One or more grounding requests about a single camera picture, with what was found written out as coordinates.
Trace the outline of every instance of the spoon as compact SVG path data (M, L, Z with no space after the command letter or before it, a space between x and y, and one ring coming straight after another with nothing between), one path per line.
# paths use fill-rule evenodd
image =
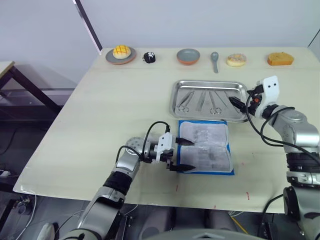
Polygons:
M214 51L213 53L211 53L210 57L213 62L213 71L217 74L218 73L217 61L219 58L219 54L216 51Z

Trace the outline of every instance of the floor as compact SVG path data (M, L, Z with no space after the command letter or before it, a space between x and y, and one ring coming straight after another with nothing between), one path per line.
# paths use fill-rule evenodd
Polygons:
M39 145L49 125L50 123L39 124L37 122L0 123L0 169L12 171L14 176L19 175ZM9 149L2 154L7 148L10 138L16 129L17 131L15 132ZM16 177L0 178L0 183L14 185L16 179ZM20 196L21 194L0 191L0 214L6 207L9 199L19 199ZM59 235L63 236L76 227L79 214L81 214L81 211L85 209L87 204L87 201L82 200L38 196L34 218L20 239L37 239L45 223L57 223L58 226L61 226L63 222L71 217L59 230ZM121 211L126 213L133 209L133 207L135 207L135 205L125 204ZM127 229L124 239L137 240L144 221L152 211L158 208L164 207L140 205L132 211L129 214L133 217L131 227ZM29 221L29 217L29 215L20 215L17 209L13 209L4 228L0 232L0 240L15 240ZM204 209L177 208L174 229L203 228L203 217ZM260 213L244 212L235 218L249 234L256 235L258 223L261 219ZM297 225L290 222L285 215L275 214L273 222L278 228L279 239L304 239L304 237L299 234L300 230Z

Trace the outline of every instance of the gray plate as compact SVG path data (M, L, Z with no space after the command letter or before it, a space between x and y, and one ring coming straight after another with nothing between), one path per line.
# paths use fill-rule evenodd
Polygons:
M137 53L136 53L136 50L134 50L132 47L129 47L130 50L131 50L131 54L130 56L128 56L127 58L125 59L117 59L114 57L113 55L113 49L108 51L108 53L105 55L105 59L111 63L111 64L114 64L114 65L121 65L121 64L127 64L129 62L131 62L133 59L135 59Z
M194 94L187 105L189 111L179 110L179 103L190 91L194 91ZM206 93L202 109L196 111L203 91ZM221 109L220 114L211 114L210 112L213 105L209 91L211 91L216 108ZM177 119L246 122L247 116L231 104L229 97L237 97L242 102L246 102L247 88L242 83L235 81L180 80L173 86L169 111Z

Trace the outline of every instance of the donut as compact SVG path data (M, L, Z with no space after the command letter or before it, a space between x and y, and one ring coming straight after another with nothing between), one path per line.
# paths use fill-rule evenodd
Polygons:
M112 54L116 59L126 59L130 56L131 50L126 45L118 45L113 49Z
M226 59L226 64L231 67L241 67L246 64L247 58L241 53L235 53L228 56Z

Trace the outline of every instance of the transparent plastic sheet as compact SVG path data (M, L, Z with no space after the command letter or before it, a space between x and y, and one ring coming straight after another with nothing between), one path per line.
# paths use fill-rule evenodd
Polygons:
M233 165L228 151L228 126L225 122L182 121L179 136L194 142L181 146L179 163L195 166L188 173L231 173Z

